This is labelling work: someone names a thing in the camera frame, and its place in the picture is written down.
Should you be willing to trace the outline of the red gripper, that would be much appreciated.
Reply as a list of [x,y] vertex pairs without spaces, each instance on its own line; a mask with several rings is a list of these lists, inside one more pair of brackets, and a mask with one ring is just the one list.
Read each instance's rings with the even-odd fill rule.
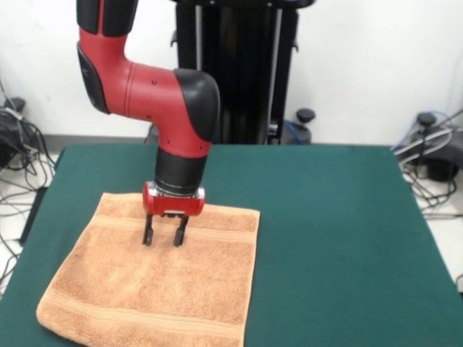
[[174,246],[180,247],[190,217],[201,214],[205,205],[203,187],[193,195],[176,196],[162,192],[153,181],[148,181],[144,184],[142,196],[146,214],[143,244],[146,246],[150,246],[153,240],[153,215],[183,215],[174,236]]

